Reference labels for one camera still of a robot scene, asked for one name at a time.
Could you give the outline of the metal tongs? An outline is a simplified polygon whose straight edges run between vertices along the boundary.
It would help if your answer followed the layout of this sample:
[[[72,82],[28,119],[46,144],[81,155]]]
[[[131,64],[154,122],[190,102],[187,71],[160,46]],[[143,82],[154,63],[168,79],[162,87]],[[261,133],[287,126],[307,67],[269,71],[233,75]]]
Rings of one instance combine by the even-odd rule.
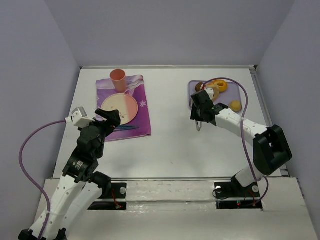
[[[196,130],[198,132],[200,132],[201,129],[202,129],[202,122],[201,121],[195,121],[195,125],[196,125]]]

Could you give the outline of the pale bagel bread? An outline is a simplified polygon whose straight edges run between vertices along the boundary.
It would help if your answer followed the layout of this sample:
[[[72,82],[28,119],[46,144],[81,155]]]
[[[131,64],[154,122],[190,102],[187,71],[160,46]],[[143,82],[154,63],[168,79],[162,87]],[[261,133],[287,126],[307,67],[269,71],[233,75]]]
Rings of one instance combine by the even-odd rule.
[[[212,101],[214,102],[220,96],[219,88],[212,88],[213,89],[213,97]]]

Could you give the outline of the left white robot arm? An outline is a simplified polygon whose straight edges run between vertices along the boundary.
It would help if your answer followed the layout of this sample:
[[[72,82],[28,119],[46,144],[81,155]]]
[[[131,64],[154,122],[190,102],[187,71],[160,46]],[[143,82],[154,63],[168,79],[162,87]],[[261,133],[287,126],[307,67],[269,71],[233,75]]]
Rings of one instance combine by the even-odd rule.
[[[104,154],[106,137],[121,124],[117,109],[97,109],[102,117],[88,117],[83,107],[77,107],[62,120],[80,131],[76,147],[62,170],[62,175],[52,197],[28,174],[23,164],[23,151],[19,151],[19,165],[25,176],[41,191],[46,208],[33,225],[22,230],[20,240],[66,240],[71,228],[90,205],[111,190],[111,178],[99,171],[98,160]]]

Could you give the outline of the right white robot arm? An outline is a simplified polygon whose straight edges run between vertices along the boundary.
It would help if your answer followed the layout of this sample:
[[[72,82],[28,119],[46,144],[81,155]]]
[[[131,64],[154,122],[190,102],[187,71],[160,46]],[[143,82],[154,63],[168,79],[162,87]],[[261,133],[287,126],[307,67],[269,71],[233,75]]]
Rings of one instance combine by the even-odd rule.
[[[231,178],[227,187],[231,192],[238,193],[257,180],[272,175],[292,159],[291,149],[280,126],[264,126],[241,117],[225,104],[214,104],[205,90],[192,94],[190,98],[191,120],[225,129],[240,137],[243,146],[246,143],[252,146],[253,160],[249,160],[248,167]]]

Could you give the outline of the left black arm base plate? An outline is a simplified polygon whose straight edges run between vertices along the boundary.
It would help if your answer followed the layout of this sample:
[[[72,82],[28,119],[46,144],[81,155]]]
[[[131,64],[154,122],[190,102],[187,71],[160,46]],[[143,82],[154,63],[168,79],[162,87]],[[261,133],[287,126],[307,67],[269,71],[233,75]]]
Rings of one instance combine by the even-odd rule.
[[[112,182],[109,190],[95,200],[90,211],[125,211],[127,209],[127,183]]]

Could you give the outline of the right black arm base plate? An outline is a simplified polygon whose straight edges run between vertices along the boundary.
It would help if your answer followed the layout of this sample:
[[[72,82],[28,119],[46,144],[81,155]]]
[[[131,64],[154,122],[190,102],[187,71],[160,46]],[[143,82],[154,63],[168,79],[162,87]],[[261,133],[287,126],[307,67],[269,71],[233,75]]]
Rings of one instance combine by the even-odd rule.
[[[240,190],[234,190],[231,182],[218,181],[214,183],[212,196],[216,199],[218,210],[263,209],[256,182]]]

